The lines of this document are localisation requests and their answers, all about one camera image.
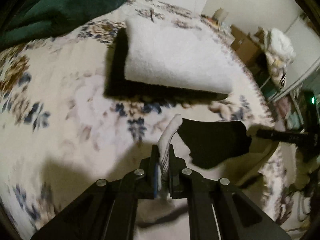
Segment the brown box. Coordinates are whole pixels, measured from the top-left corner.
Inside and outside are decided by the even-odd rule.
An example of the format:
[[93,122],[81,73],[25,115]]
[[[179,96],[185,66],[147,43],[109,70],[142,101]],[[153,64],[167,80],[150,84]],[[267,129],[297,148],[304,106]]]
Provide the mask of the brown box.
[[258,55],[262,53],[262,50],[234,25],[231,25],[231,34],[235,38],[235,41],[231,44],[231,48],[236,52],[238,57],[247,66],[254,63]]

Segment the folded white towel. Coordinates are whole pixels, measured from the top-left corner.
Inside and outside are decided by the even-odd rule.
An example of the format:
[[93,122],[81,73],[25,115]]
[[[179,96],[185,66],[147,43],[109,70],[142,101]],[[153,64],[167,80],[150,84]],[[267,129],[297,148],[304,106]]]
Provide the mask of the folded white towel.
[[228,94],[232,71],[217,44],[200,30],[153,23],[143,17],[126,21],[129,52],[125,79],[147,84]]

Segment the metal screw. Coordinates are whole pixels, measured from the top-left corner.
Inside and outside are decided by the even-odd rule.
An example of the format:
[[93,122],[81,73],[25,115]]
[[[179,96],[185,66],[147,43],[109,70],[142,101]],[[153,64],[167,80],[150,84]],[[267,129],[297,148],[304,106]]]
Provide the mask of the metal screw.
[[192,170],[190,170],[190,169],[188,169],[188,168],[184,168],[184,169],[182,170],[182,173],[183,173],[184,175],[190,175],[190,174],[192,173]]
[[221,183],[222,185],[227,186],[227,185],[230,184],[230,180],[228,180],[228,179],[226,179],[226,178],[222,178],[222,179],[220,179],[220,183]]
[[134,174],[136,174],[137,176],[142,176],[144,174],[144,170],[143,169],[137,169],[134,171]]
[[107,181],[105,179],[99,179],[96,184],[99,187],[103,187],[107,184]]

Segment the teal cloth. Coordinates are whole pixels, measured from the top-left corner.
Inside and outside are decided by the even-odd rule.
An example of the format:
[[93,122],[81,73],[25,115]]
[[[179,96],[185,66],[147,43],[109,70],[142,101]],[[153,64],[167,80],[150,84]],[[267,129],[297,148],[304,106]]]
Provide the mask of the teal cloth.
[[127,0],[27,0],[0,37],[0,49],[71,32]]

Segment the bed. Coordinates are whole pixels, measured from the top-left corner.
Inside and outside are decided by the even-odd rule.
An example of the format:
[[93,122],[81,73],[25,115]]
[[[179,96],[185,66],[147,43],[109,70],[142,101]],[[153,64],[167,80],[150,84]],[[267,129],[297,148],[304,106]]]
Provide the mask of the bed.
[[[153,15],[180,28],[192,28],[194,22],[210,28],[188,10],[128,0],[65,36],[0,54],[0,200],[23,240],[97,179],[112,181],[137,168],[176,113],[206,122],[240,120],[247,128],[273,126],[252,74],[214,30],[221,47],[215,53],[239,72],[227,98],[106,95],[114,40],[134,15]],[[277,220],[286,187],[279,147],[260,173],[263,190],[255,198]]]

